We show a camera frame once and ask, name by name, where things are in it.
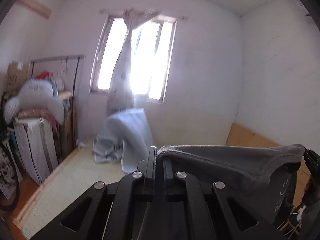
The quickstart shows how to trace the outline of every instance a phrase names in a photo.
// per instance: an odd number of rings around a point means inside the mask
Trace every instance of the window pane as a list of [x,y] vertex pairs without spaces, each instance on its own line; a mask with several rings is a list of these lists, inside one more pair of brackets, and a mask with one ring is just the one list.
[[165,22],[162,27],[158,50],[153,62],[149,98],[160,99],[167,74],[168,54],[172,33],[172,23]]
[[123,19],[114,19],[108,36],[106,48],[104,50],[99,79],[99,89],[109,89],[113,69],[124,43],[127,26]]
[[130,82],[134,94],[148,93],[159,26],[158,23],[146,22],[132,32]]

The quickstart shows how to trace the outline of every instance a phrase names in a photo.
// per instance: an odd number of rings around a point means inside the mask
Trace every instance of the white wall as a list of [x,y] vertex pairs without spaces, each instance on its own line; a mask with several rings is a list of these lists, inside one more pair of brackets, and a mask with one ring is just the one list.
[[13,5],[0,25],[0,94],[8,64],[15,61],[29,62],[42,56],[52,24],[65,0],[37,0],[52,10],[49,20]]
[[79,137],[97,133],[106,117],[106,96],[89,95],[107,17],[99,9],[131,7],[189,17],[177,23],[163,104],[136,103],[145,109],[156,143],[225,144],[239,102],[242,30],[237,16],[203,0],[67,0],[46,51],[86,56],[79,77]]
[[242,17],[244,80],[236,122],[320,152],[320,32],[295,0]]

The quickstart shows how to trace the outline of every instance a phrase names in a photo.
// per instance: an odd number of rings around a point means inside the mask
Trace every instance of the silver bolt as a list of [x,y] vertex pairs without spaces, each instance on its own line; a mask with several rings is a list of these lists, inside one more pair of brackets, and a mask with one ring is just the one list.
[[142,177],[142,172],[141,171],[135,171],[134,173],[132,173],[132,177],[134,177],[135,179],[141,178]]
[[223,189],[225,187],[225,184],[222,181],[217,181],[213,184],[218,189]]
[[94,188],[95,189],[102,189],[102,188],[104,188],[104,182],[102,182],[102,181],[98,181],[98,182],[96,182],[95,184],[94,184]]
[[178,171],[177,177],[180,179],[184,179],[187,176],[187,174],[184,171]]

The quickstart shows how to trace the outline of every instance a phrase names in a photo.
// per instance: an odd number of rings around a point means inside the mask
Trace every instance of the wooden headboard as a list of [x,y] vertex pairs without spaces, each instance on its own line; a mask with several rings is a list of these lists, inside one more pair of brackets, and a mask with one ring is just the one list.
[[[231,127],[226,145],[242,146],[242,147],[275,147],[280,144],[269,140],[268,138],[259,135],[237,123]],[[310,171],[305,165],[304,160],[301,162],[301,167],[298,170],[296,191],[294,194],[293,205],[297,206],[301,203],[304,194],[306,183],[310,177]]]

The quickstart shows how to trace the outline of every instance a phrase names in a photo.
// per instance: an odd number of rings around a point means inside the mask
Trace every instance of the reddish-brown floor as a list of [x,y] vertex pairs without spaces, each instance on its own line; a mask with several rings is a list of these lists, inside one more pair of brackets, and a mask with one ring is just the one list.
[[32,194],[39,187],[28,175],[23,176],[23,180],[20,182],[20,198],[16,208],[13,211],[3,213],[2,216],[9,227],[9,230],[15,240],[25,240],[20,230],[12,222],[13,218],[17,217],[25,203],[29,200]]

